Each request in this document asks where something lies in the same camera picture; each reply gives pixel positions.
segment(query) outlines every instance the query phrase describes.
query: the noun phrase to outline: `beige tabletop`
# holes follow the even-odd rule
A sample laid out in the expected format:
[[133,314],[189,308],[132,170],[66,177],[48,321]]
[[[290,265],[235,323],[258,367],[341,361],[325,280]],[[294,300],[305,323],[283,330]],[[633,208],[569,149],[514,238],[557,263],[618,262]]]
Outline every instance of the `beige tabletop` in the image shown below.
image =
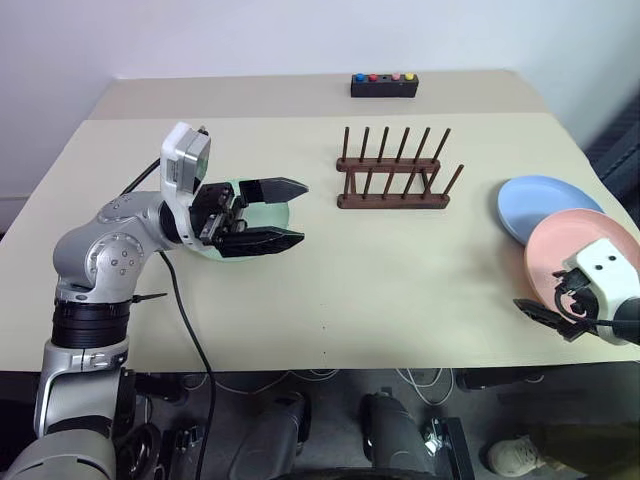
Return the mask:
[[[454,102],[455,88],[464,86],[464,73],[448,75],[457,81],[441,82],[440,90],[428,93],[449,98],[454,105],[442,112],[444,104],[436,108],[439,101],[434,101],[432,111],[421,96],[415,100],[423,105],[420,114],[398,111],[407,109],[406,99],[374,102],[377,107],[369,107],[366,114],[349,114],[343,104],[352,101],[346,97],[336,100],[337,115],[323,113],[323,105],[310,104],[308,115],[291,106],[278,110],[273,99],[252,114],[238,99],[244,116],[236,116],[222,108],[227,100],[215,92],[222,90],[224,97],[231,93],[212,88],[229,80],[209,79],[212,98],[206,101],[220,107],[219,114],[205,115],[194,111],[197,102],[187,105],[174,99],[163,117],[155,104],[145,114],[144,108],[125,101],[136,89],[147,90],[143,81],[114,85],[105,96],[109,102],[98,104],[92,119],[78,129],[0,243],[0,369],[40,368],[42,344],[51,333],[56,283],[51,255],[56,241],[91,219],[156,158],[178,120],[205,124],[211,132],[206,181],[286,176],[309,186],[309,193],[290,204],[290,228],[306,238],[287,252],[233,263],[188,251],[170,253],[186,309],[216,369],[486,367],[640,358],[638,347],[616,347],[595,337],[567,343],[514,307],[513,298],[534,294],[524,272],[523,247],[497,220],[496,196],[505,180],[527,174],[566,180],[591,195],[636,238],[640,233],[567,132],[521,80],[495,72],[496,88],[487,87],[489,93],[468,113]],[[474,84],[473,75],[484,75],[491,83],[490,72],[467,75],[469,85]],[[318,77],[284,79],[305,78],[323,84]],[[333,85],[328,90],[335,90],[336,78],[325,77],[326,84]],[[158,101],[171,91],[191,98],[189,91],[202,96],[207,90],[203,79],[147,82],[148,89],[160,95]],[[193,82],[200,84],[199,90]],[[509,83],[515,86],[505,88]],[[503,108],[511,102],[501,90],[520,98],[519,110]],[[279,95],[284,100],[285,93]],[[113,106],[118,102],[120,109]],[[493,113],[487,111],[491,105]],[[384,126],[391,128],[389,151],[397,148],[402,129],[411,127],[409,154],[426,126],[434,139],[451,128],[434,190],[442,190],[459,163],[466,168],[449,207],[338,209],[343,175],[335,170],[335,160],[346,125],[351,127],[353,152],[365,126],[371,128],[371,145],[379,142]],[[425,153],[432,154],[435,146],[432,140]],[[400,179],[394,183],[396,190],[402,185]],[[157,174],[141,186],[158,187]],[[148,262],[137,290],[171,291],[158,257]],[[129,335],[131,368],[202,369],[173,295],[132,307]]]

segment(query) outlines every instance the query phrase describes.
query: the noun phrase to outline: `floor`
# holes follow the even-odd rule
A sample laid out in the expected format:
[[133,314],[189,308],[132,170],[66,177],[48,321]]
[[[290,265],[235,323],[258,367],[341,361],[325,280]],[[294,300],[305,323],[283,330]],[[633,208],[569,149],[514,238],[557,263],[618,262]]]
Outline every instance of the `floor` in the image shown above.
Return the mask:
[[[428,383],[433,370],[413,370],[416,382]],[[299,372],[312,377],[309,372]],[[217,381],[235,389],[256,389],[277,379],[279,373],[218,375]],[[189,381],[198,383],[194,375]],[[437,400],[446,393],[448,371],[428,395]],[[390,387],[418,424],[433,415],[394,370],[343,370],[323,382],[306,382],[289,375],[273,388],[254,396],[239,395],[218,388],[215,419],[205,461],[205,479],[223,479],[242,438],[265,405],[279,393],[306,392],[312,398],[311,436],[297,458],[296,470],[336,466],[369,466],[362,447],[357,408],[365,393]],[[174,407],[155,402],[153,422],[169,426],[176,421],[202,418],[208,402],[206,385],[190,393],[187,403]],[[637,363],[570,366],[547,372],[539,383],[518,382],[485,390],[453,394],[438,412],[462,420],[477,479],[497,479],[487,471],[479,452],[492,440],[522,431],[525,423],[607,423],[638,421],[640,418],[640,365]],[[190,478],[197,447],[183,456],[178,474]],[[525,479],[577,479],[582,475],[570,469],[554,471],[544,467]]]

